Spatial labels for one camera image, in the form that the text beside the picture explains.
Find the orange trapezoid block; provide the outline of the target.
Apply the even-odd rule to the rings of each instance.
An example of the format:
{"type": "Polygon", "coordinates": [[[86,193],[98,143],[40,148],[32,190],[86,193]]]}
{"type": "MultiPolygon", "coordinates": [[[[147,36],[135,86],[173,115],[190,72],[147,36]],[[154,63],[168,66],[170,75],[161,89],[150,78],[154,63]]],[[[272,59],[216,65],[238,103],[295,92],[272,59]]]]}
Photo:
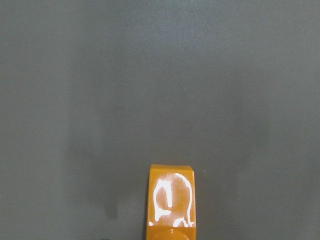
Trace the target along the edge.
{"type": "Polygon", "coordinates": [[[195,174],[189,165],[150,166],[145,238],[197,239],[195,174]]]}

